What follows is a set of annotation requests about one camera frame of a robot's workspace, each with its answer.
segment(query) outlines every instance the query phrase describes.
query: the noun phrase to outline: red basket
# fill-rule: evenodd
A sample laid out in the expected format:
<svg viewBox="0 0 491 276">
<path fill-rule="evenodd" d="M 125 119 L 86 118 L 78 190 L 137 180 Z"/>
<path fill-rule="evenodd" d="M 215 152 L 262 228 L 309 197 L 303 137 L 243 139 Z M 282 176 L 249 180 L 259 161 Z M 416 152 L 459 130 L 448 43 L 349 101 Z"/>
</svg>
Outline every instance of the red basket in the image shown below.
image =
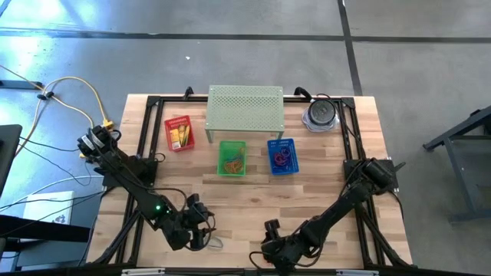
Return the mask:
<svg viewBox="0 0 491 276">
<path fill-rule="evenodd" d="M 167 145 L 169 146 L 169 150 L 173 152 L 179 152 L 181 150 L 189 150 L 194 147 L 194 135 L 193 135 L 193 128 L 191 127 L 191 119 L 189 116 L 182 116 L 182 117 L 177 117 L 173 118 L 170 120 L 166 120 L 164 122 L 166 124 L 166 136 L 167 136 Z M 170 131 L 178 128 L 181 125 L 189 126 L 189 136 L 188 136 L 188 143 L 187 146 L 182 146 L 177 149 L 172 148 L 172 142 L 170 141 Z"/>
</svg>

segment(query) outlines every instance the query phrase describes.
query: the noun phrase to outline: green basket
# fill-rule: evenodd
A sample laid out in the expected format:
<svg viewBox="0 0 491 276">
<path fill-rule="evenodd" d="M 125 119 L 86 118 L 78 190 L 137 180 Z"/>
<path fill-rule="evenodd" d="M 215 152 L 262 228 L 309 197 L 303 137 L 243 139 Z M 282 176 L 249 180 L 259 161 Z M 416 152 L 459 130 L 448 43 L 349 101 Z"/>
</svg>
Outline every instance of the green basket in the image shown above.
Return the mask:
<svg viewBox="0 0 491 276">
<path fill-rule="evenodd" d="M 244 141 L 220 142 L 220 154 L 216 173 L 219 176 L 244 176 L 246 174 L 246 154 L 246 142 Z"/>
</svg>

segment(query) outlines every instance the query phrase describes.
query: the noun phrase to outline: gray floor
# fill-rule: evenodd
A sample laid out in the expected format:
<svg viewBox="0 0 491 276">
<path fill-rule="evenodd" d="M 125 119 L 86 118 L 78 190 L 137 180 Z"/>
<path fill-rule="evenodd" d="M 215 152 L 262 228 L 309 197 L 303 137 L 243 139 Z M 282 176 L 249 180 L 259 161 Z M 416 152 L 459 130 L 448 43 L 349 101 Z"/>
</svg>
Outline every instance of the gray floor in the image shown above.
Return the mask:
<svg viewBox="0 0 491 276">
<path fill-rule="evenodd" d="M 477 0 L 345 0 L 353 35 L 489 37 L 491 3 Z M 342 35 L 334 0 L 12 0 L 0 28 L 192 34 Z M 0 64 L 47 83 L 66 75 L 90 81 L 117 123 L 129 93 L 183 93 L 210 84 L 297 86 L 315 93 L 353 95 L 342 41 L 125 40 L 0 37 Z M 421 145 L 491 103 L 490 44 L 354 43 L 364 95 L 377 99 L 389 154 L 406 161 L 400 197 L 414 264 L 422 268 L 489 274 L 491 220 L 450 225 L 465 208 L 447 154 Z M 0 79 L 15 79 L 0 71 Z M 67 82 L 56 93 L 99 122 L 91 92 Z M 28 91 L 0 90 L 0 124 L 30 126 L 37 99 Z M 49 103 L 32 137 L 75 148 L 88 127 L 79 114 Z M 29 146 L 71 173 L 87 175 L 76 153 Z M 16 158 L 0 205 L 50 182 L 69 177 L 29 152 Z M 48 191 L 96 192 L 65 182 Z M 73 223 L 89 226 L 98 199 L 74 207 Z M 9 209 L 21 215 L 23 207 Z M 56 251 L 46 255 L 42 252 Z M 84 245 L 49 243 L 22 253 L 20 265 L 78 261 Z M 2 261 L 6 269 L 7 260 Z"/>
</svg>

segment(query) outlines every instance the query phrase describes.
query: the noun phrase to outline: green perforated shelf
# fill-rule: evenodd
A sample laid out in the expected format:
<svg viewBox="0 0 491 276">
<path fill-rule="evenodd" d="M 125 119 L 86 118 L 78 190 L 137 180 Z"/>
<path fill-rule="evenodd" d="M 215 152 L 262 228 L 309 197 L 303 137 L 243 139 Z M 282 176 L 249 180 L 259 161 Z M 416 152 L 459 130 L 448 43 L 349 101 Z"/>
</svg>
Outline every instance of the green perforated shelf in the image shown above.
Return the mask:
<svg viewBox="0 0 491 276">
<path fill-rule="evenodd" d="M 285 130 L 282 87 L 209 87 L 206 130 L 278 132 Z"/>
</svg>

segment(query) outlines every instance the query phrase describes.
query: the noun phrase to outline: blue basket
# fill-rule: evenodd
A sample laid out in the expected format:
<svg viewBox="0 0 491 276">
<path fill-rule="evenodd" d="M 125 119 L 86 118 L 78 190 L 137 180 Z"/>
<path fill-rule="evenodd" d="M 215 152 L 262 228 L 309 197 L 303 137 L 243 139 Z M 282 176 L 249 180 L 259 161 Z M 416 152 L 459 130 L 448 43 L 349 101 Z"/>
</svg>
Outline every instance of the blue basket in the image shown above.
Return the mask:
<svg viewBox="0 0 491 276">
<path fill-rule="evenodd" d="M 274 176 L 298 173 L 297 153 L 293 139 L 268 141 L 269 165 Z"/>
</svg>

